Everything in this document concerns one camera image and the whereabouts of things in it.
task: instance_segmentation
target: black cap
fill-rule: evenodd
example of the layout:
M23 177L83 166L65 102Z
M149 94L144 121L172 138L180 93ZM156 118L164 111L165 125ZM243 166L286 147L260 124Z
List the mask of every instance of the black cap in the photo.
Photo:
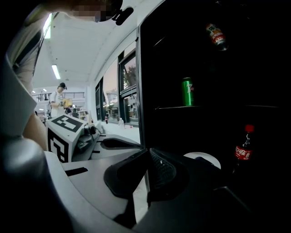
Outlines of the black cap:
M59 86L67 90L67 87L65 86L64 82L60 83Z

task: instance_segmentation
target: tree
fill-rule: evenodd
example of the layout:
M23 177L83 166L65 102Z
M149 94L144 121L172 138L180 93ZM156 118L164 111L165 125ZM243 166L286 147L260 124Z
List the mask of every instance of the tree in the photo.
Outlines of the tree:
M123 69L123 87L124 89L135 85L136 84L136 66L135 64L133 66L128 67L128 70L124 67Z

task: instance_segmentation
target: red bottle cap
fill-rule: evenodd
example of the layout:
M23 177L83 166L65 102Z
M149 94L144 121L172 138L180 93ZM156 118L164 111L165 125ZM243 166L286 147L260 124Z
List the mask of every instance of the red bottle cap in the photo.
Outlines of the red bottle cap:
M253 132L254 131L254 126L253 125L246 125L245 131L246 132Z

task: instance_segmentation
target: ceiling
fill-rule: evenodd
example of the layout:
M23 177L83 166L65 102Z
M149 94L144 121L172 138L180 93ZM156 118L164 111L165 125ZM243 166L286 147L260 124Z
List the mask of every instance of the ceiling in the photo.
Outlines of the ceiling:
M121 26L112 20L86 22L59 13L51 23L51 38L45 39L41 48L33 88L57 86L60 82L67 86L89 85L114 47L137 27L142 4L151 2L155 6L160 1L123 0L122 9L131 6L135 11ZM56 79L53 64L57 65L61 80Z

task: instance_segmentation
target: sleeve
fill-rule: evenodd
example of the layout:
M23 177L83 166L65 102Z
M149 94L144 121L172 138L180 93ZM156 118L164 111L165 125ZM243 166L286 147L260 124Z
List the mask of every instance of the sleeve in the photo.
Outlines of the sleeve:
M54 91L53 93L51 93L50 95L50 102L55 102L55 98L56 98L56 92Z

